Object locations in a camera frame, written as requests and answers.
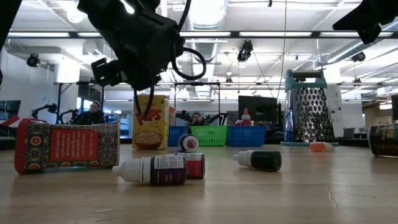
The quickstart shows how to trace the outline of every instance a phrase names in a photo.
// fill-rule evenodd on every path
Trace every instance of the metal grater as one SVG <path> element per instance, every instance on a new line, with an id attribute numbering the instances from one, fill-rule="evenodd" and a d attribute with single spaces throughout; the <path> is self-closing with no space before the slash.
<path id="1" fill-rule="evenodd" d="M 306 83 L 304 82 L 305 78 L 315 78 L 315 83 Z M 289 70 L 285 85 L 285 141 L 333 142 L 335 135 L 323 72 L 321 70 L 309 72 Z"/>

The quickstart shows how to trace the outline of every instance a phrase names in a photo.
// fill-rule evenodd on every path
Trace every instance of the red bottle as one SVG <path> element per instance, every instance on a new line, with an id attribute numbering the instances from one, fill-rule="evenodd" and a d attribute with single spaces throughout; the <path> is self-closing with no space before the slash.
<path id="1" fill-rule="evenodd" d="M 242 126 L 252 126 L 251 125 L 251 120 L 250 120 L 250 115 L 249 115 L 249 112 L 248 112 L 247 108 L 244 109 L 244 112 L 243 112 L 243 115 L 242 115 L 242 120 L 243 120 Z"/>

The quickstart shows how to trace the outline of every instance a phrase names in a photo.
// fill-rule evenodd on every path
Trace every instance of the computer monitor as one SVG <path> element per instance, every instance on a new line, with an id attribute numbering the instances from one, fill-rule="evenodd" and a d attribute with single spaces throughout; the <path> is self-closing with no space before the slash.
<path id="1" fill-rule="evenodd" d="M 253 121 L 277 122 L 277 100 L 271 97 L 239 96 L 239 119 L 242 119 L 244 109 L 247 108 Z"/>
<path id="2" fill-rule="evenodd" d="M 392 118 L 398 120 L 398 95 L 391 96 L 392 101 Z"/>

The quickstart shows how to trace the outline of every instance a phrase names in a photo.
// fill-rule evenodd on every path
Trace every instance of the table surface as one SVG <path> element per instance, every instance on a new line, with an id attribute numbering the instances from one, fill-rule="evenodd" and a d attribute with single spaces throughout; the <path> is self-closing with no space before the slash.
<path id="1" fill-rule="evenodd" d="M 267 145 L 282 153 L 282 168 L 266 172 L 231 159 L 247 149 L 201 148 L 205 179 L 166 187 L 125 182 L 102 167 L 18 175 L 14 151 L 0 151 L 0 223 L 397 223 L 398 159 Z M 166 153 L 124 145 L 121 161 Z"/>

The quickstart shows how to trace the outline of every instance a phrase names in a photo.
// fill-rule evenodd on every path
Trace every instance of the cereal box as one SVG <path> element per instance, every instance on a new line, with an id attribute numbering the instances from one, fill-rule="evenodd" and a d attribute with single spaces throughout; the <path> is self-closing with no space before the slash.
<path id="1" fill-rule="evenodd" d="M 145 111 L 149 95 L 139 95 L 138 102 Z M 132 131 L 133 149 L 167 149 L 169 138 L 169 101 L 166 96 L 154 95 L 148 116 L 142 119 L 134 105 L 134 124 Z"/>
<path id="2" fill-rule="evenodd" d="M 169 126 L 175 126 L 175 122 L 175 108 L 173 106 L 169 106 Z"/>

